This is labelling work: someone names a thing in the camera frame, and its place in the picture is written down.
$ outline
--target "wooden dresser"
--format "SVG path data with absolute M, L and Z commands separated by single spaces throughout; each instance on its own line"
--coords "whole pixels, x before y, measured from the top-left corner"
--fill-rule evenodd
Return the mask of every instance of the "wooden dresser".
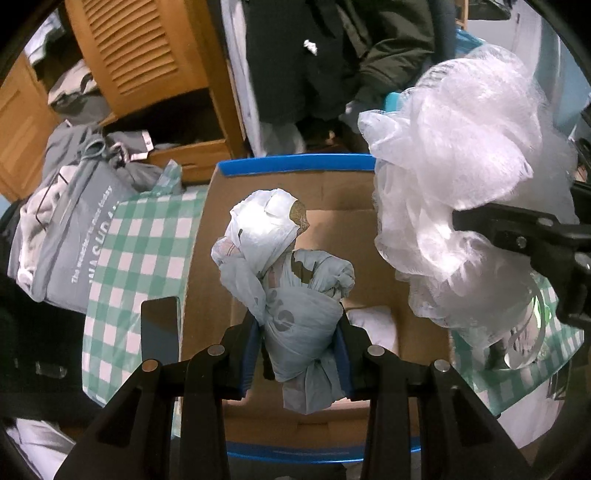
M 67 16 L 112 114 L 104 125 L 164 100 L 207 89 L 220 138 L 154 151 L 148 162 L 183 166 L 207 181 L 245 148 L 228 66 L 206 0 L 66 0 Z M 15 200 L 38 185 L 47 137 L 59 123 L 22 55 L 0 88 L 0 193 Z

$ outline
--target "cardboard box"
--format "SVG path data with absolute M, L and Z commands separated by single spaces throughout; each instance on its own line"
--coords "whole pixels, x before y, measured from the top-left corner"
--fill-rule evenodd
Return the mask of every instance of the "cardboard box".
M 182 359 L 218 343 L 226 328 L 244 317 L 243 305 L 220 284 L 210 252 L 223 236 L 235 204 L 255 190 L 275 188 L 290 192 L 307 208 L 310 227 L 298 237 L 296 248 L 322 249 L 353 264 L 356 281 L 350 297 L 343 302 L 346 309 L 388 305 L 397 320 L 402 359 L 427 365 L 449 358 L 447 331 L 412 314 L 408 285 L 395 280 L 394 269 L 374 246 L 374 159 L 370 155 L 297 155 L 218 165 L 191 261 Z M 365 443 L 368 402 L 342 400 L 308 416 L 282 406 L 281 384 L 263 379 L 259 359 L 246 399 L 225 405 L 226 439 L 239 444 L 320 450 Z M 411 426 L 413 434 L 418 435 L 415 408 L 411 409 Z

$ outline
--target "wooden louvered door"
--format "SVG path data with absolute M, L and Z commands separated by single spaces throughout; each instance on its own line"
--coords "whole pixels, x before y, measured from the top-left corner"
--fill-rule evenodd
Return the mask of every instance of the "wooden louvered door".
M 183 0 L 66 0 L 66 9 L 116 117 L 207 87 Z

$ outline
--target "blue box rim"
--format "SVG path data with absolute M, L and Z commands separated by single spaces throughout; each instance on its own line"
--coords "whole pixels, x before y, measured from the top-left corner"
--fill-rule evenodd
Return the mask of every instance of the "blue box rim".
M 369 154 L 318 153 L 241 158 L 217 164 L 226 177 L 289 173 L 298 171 L 374 171 L 375 158 Z

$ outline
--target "black clamp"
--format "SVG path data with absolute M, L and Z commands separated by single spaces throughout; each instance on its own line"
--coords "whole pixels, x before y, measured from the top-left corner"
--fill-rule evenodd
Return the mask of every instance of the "black clamp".
M 591 327 L 591 225 L 563 225 L 548 213 L 489 203 L 453 212 L 453 227 L 530 257 L 531 267 L 548 278 L 559 298 L 558 320 Z
M 344 313 L 333 347 L 347 398 L 371 401 L 362 480 L 411 478 L 411 397 L 418 404 L 424 479 L 533 478 L 503 427 L 447 361 L 405 362 L 372 345 Z
M 259 326 L 247 314 L 220 344 L 191 360 L 145 360 L 84 432 L 55 479 L 167 479 L 174 402 L 184 397 L 181 477 L 229 480 L 222 400 L 244 398 L 260 346 Z

